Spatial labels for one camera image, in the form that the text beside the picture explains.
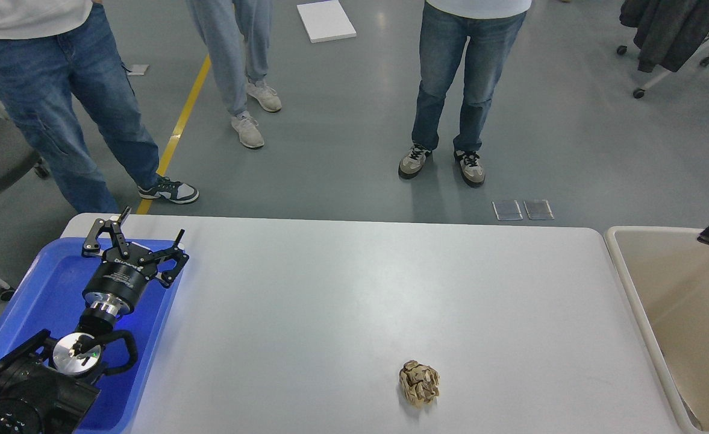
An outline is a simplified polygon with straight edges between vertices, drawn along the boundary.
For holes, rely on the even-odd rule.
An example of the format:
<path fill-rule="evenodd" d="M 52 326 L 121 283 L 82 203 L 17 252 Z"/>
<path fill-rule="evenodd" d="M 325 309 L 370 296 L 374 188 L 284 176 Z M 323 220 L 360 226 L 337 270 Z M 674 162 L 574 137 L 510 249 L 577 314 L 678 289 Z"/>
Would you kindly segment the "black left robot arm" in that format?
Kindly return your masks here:
<path fill-rule="evenodd" d="M 44 247 L 0 318 L 0 433 L 120 433 L 139 407 L 189 260 L 130 240 L 129 211 Z"/>

